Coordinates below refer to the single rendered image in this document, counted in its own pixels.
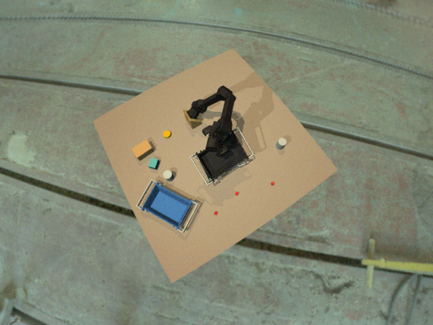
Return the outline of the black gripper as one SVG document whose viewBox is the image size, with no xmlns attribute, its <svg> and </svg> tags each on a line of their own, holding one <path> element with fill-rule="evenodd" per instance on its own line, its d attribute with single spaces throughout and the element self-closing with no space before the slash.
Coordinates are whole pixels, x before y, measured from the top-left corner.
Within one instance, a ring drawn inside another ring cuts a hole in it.
<svg viewBox="0 0 433 325">
<path fill-rule="evenodd" d="M 210 136 L 210 127 L 211 127 L 212 125 L 209 125 L 209 126 L 207 126 L 207 127 L 205 127 L 205 128 L 203 128 L 203 130 L 202 130 L 202 133 L 206 136 L 208 133 L 208 135 Z M 226 154 L 226 153 L 228 153 L 229 152 L 229 148 L 227 147 L 227 145 L 225 144 L 225 145 L 223 145 L 223 142 L 221 141 L 219 141 L 219 144 L 218 144 L 218 149 L 217 149 L 217 153 L 219 154 L 219 156 L 223 156 L 224 154 Z"/>
</svg>

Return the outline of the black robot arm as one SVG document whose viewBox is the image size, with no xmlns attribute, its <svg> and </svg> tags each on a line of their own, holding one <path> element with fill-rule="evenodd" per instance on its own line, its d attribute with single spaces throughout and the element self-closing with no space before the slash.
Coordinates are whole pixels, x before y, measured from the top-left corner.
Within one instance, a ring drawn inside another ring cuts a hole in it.
<svg viewBox="0 0 433 325">
<path fill-rule="evenodd" d="M 186 111 L 190 118 L 197 119 L 199 113 L 204 113 L 207 107 L 219 101 L 225 101 L 221 118 L 214 121 L 210 127 L 210 136 L 206 144 L 206 150 L 209 152 L 216 152 L 219 141 L 227 139 L 232 131 L 233 123 L 231 116 L 236 97 L 232 94 L 226 86 L 221 86 L 218 91 L 206 98 L 205 100 L 194 101 L 189 111 Z"/>
</svg>

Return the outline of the small teal block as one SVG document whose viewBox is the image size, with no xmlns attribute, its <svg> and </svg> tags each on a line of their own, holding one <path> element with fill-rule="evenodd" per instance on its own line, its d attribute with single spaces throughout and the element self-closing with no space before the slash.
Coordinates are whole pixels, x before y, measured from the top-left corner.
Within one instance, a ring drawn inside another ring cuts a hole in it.
<svg viewBox="0 0 433 325">
<path fill-rule="evenodd" d="M 148 167 L 151 169 L 158 170 L 159 160 L 156 158 L 151 158 Z"/>
</svg>

